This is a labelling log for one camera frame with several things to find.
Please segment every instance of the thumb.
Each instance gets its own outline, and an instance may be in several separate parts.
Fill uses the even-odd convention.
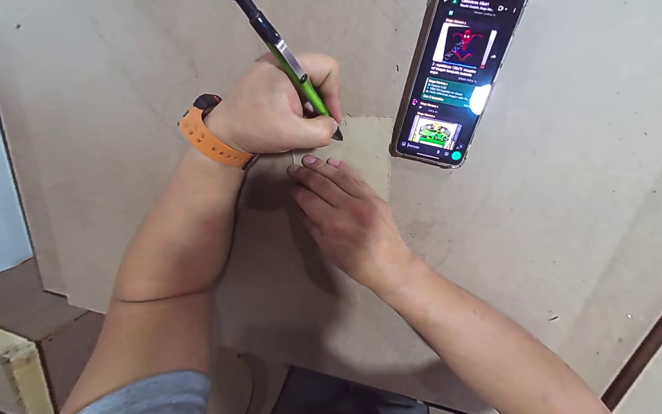
[[[295,119],[285,138],[296,150],[320,148],[331,144],[331,137],[338,128],[336,120],[330,117]]]

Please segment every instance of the gray sleeve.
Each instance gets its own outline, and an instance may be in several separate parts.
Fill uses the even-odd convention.
[[[80,414],[206,414],[209,381],[194,371],[163,373],[115,391]]]

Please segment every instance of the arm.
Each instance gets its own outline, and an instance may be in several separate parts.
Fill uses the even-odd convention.
[[[341,120],[336,61],[321,55],[299,60]],[[328,145],[337,121],[302,115],[293,84],[265,56],[206,122],[222,141],[250,153]],[[194,149],[185,154],[126,251],[96,349],[63,412],[78,412],[159,373],[208,372],[210,288],[229,252],[243,180],[239,168]]]
[[[520,325],[431,270],[387,203],[347,164],[313,156],[288,173],[324,254],[409,322],[482,399],[507,414],[607,413],[586,383]]]

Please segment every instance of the orange watch strap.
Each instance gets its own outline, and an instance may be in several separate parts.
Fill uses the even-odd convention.
[[[255,154],[243,153],[233,149],[218,139],[208,130],[203,122],[203,110],[190,108],[178,124],[180,131],[201,154],[222,164],[246,168]]]

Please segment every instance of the pen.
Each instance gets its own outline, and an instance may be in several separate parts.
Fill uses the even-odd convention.
[[[288,44],[282,39],[272,24],[267,20],[264,14],[257,8],[252,0],[234,0],[237,5],[242,9],[246,17],[249,18],[249,23],[252,24],[254,31],[260,35],[260,38],[265,42],[267,47],[272,52],[272,55],[280,62],[282,69],[288,75],[290,80],[295,84],[296,88],[303,94],[303,97],[310,102],[313,109],[325,117],[331,117],[328,108],[324,104],[318,92],[313,87],[313,84],[308,79],[308,74],[305,73],[303,68],[298,63],[298,60],[293,55],[293,52],[288,48]],[[344,134],[341,133],[341,128],[336,129],[333,136],[336,141],[343,141]]]

